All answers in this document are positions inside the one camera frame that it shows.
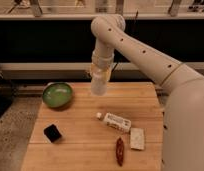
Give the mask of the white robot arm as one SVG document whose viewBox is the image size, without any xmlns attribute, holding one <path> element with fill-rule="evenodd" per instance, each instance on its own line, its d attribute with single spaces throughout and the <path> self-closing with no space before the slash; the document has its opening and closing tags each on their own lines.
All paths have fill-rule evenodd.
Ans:
<svg viewBox="0 0 204 171">
<path fill-rule="evenodd" d="M 204 76 L 188 65 L 125 33 L 119 14 L 91 22 L 96 37 L 91 91 L 106 92 L 114 53 L 120 52 L 168 94 L 165 105 L 162 171 L 204 171 Z"/>
</svg>

